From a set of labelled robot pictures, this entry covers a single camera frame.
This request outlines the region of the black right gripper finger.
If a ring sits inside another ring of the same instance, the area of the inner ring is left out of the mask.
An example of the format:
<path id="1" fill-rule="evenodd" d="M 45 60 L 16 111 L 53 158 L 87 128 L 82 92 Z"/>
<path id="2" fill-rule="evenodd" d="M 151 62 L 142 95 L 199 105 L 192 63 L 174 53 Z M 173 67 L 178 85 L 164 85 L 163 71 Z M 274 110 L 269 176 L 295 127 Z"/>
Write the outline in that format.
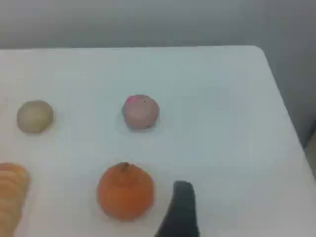
<path id="1" fill-rule="evenodd" d="M 175 181 L 167 213 L 158 228 L 157 237 L 198 237 L 196 195 L 188 181 Z"/>

